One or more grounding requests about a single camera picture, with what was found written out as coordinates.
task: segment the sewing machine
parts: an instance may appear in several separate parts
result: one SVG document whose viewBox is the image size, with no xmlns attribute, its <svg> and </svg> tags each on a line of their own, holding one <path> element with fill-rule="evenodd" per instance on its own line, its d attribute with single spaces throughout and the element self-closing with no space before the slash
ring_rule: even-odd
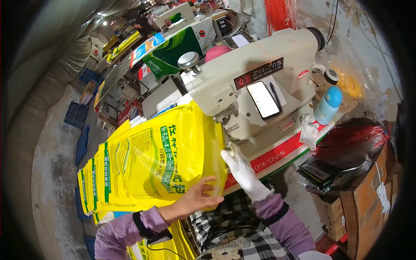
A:
<svg viewBox="0 0 416 260">
<path fill-rule="evenodd" d="M 165 23 L 166 19 L 169 19 L 169 17 L 176 15 L 177 13 L 181 13 L 181 16 L 183 18 L 182 21 L 179 23 L 172 24 L 171 26 L 167 26 Z M 162 31 L 162 34 L 164 37 L 167 35 L 170 35 L 174 32 L 179 31 L 180 29 L 184 28 L 187 25 L 190 25 L 191 23 L 195 22 L 195 16 L 193 15 L 193 12 L 191 10 L 191 6 L 188 2 L 183 3 L 181 5 L 175 6 L 174 8 L 170 9 L 169 11 L 164 12 L 159 17 L 154 19 L 154 22 L 159 26 L 160 30 Z"/>
<path fill-rule="evenodd" d="M 309 103 L 315 86 L 310 77 L 315 53 L 324 45 L 322 33 L 316 28 L 285 29 L 201 66 L 198 54 L 188 52 L 178 60 L 178 66 L 189 70 L 181 77 L 198 106 L 220 122 L 228 138 L 252 160 L 273 144 L 293 136 L 288 135 L 290 131 L 282 131 L 281 124 L 287 118 L 291 117 L 300 127 L 300 115 L 305 111 L 313 113 Z M 280 115 L 263 120 L 247 86 L 270 80 L 270 75 L 287 104 L 282 106 Z"/>
</svg>

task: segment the hand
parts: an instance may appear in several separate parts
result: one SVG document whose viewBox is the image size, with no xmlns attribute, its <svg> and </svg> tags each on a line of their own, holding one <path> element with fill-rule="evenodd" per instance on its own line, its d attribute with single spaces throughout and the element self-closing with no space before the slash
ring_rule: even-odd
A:
<svg viewBox="0 0 416 260">
<path fill-rule="evenodd" d="M 211 197 L 207 191 L 213 191 L 212 185 L 206 184 L 209 181 L 215 181 L 217 177 L 202 177 L 197 183 L 192 185 L 180 199 L 172 205 L 158 208 L 158 212 L 163 220 L 169 225 L 173 222 L 184 219 L 192 213 L 205 208 L 215 206 L 224 200 L 222 196 Z"/>
<path fill-rule="evenodd" d="M 253 168 L 251 168 L 250 161 L 244 156 L 240 148 L 232 143 L 230 143 L 230 147 L 235 158 L 225 150 L 221 151 L 221 156 L 228 164 L 228 167 L 230 167 L 233 177 L 251 201 L 262 201 L 268 195 L 273 194 L 273 191 L 269 190 L 257 179 Z"/>
</svg>

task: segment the purple sweater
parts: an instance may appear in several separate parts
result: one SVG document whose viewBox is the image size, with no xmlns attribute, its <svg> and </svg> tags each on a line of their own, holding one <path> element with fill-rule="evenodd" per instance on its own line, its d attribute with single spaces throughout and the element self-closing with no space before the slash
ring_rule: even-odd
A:
<svg viewBox="0 0 416 260">
<path fill-rule="evenodd" d="M 261 219 L 267 219 L 283 207 L 283 200 L 280 194 L 272 194 L 263 201 L 254 202 L 254 206 L 257 215 Z M 140 218 L 145 227 L 156 233 L 169 226 L 155 206 L 142 211 Z M 290 252 L 300 255 L 303 252 L 316 249 L 311 233 L 291 208 L 269 228 L 277 241 Z M 126 259 L 126 247 L 142 241 L 143 238 L 134 224 L 133 214 L 122 215 L 106 223 L 97 231 L 95 258 L 124 260 Z"/>
</svg>

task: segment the checkered shirt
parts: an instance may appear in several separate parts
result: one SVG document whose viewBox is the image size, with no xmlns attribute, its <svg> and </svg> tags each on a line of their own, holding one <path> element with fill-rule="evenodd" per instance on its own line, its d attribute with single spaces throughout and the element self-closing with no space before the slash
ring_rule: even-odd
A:
<svg viewBox="0 0 416 260">
<path fill-rule="evenodd" d="M 273 188 L 270 179 L 263 184 Z M 215 210 L 195 212 L 190 219 L 202 252 L 198 260 L 211 259 L 213 252 L 231 249 L 238 250 L 242 260 L 299 259 L 273 237 L 242 190 L 227 195 Z"/>
</svg>

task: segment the white glove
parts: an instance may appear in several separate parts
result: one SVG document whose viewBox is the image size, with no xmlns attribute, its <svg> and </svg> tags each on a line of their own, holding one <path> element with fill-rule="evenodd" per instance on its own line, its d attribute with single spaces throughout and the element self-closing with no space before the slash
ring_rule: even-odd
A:
<svg viewBox="0 0 416 260">
<path fill-rule="evenodd" d="M 269 190 L 257 179 L 253 168 L 251 168 L 250 161 L 244 156 L 240 148 L 231 143 L 230 146 L 233 150 L 235 158 L 225 150 L 221 151 L 221 156 L 228 164 L 228 167 L 230 167 L 231 173 L 233 174 L 235 180 L 245 191 L 251 201 L 262 201 L 270 194 L 273 194 L 273 191 Z"/>
<path fill-rule="evenodd" d="M 312 124 L 314 119 L 309 114 L 302 114 L 300 116 L 300 137 L 299 142 L 306 144 L 311 150 L 316 149 L 316 142 L 318 141 L 318 123 Z"/>
</svg>

